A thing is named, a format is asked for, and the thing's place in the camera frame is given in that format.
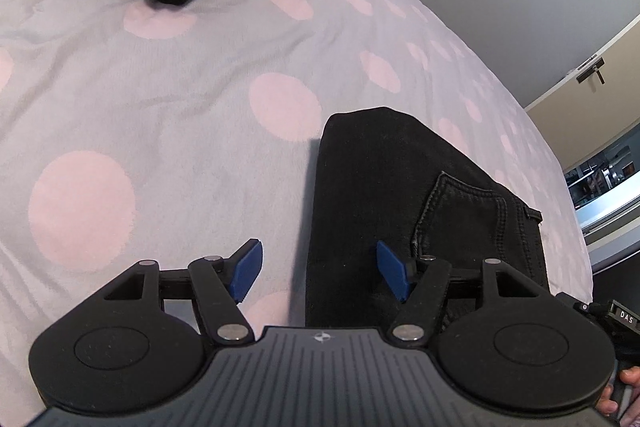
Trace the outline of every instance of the metal bracket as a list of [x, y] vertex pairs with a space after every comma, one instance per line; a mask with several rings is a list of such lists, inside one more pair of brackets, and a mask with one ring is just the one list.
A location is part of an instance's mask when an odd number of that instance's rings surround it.
[[604, 78], [602, 77], [602, 73], [600, 73], [600, 68], [604, 66], [604, 58], [600, 57], [596, 62], [594, 62], [591, 66], [589, 66], [586, 70], [580, 73], [576, 80], [578, 84], [583, 83], [587, 78], [589, 78], [593, 73], [597, 73], [600, 78], [601, 83], [604, 84]]

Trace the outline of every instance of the finger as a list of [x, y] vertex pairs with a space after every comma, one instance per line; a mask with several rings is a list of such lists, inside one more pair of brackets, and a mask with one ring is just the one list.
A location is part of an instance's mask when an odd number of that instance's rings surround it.
[[633, 402], [620, 419], [621, 427], [628, 427], [640, 415], [640, 400]]
[[624, 383], [637, 387], [640, 385], [640, 367], [635, 365], [630, 369], [620, 371], [620, 380]]
[[613, 386], [608, 385], [607, 387], [604, 388], [604, 391], [602, 391], [602, 395], [600, 396], [600, 399], [609, 400], [611, 398], [611, 393], [613, 393]]
[[612, 414], [618, 410], [618, 404], [613, 400], [600, 400], [596, 405], [596, 409], [602, 414]]

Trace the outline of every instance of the bed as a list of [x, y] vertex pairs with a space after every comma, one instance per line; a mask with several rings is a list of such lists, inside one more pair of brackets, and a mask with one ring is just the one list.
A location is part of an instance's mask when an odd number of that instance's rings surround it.
[[310, 169], [331, 114], [409, 113], [533, 208], [553, 293], [591, 301], [561, 168], [418, 0], [0, 0], [0, 424], [42, 409], [35, 337], [140, 259], [264, 267], [242, 311], [303, 324]]

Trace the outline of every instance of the ribbed gray surface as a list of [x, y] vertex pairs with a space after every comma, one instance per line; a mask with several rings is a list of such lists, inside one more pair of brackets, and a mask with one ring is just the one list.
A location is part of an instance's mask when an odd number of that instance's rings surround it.
[[610, 424], [591, 409], [549, 420], [499, 415], [457, 395], [427, 354], [389, 346], [376, 330], [292, 328], [270, 328], [253, 346], [221, 351], [196, 386], [157, 409], [109, 419], [51, 409], [31, 423], [32, 427], [529, 425]]

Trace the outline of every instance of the human hand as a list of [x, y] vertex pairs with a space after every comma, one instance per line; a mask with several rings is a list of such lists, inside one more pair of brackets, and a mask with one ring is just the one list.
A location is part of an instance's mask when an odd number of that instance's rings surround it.
[[[637, 399], [640, 396], [640, 367], [634, 366], [626, 371], [621, 371], [620, 380], [634, 388], [631, 405], [620, 419], [620, 427], [640, 427], [640, 400]], [[605, 387], [596, 404], [596, 409], [605, 416], [618, 410], [618, 404], [611, 399], [612, 391], [612, 386]]]

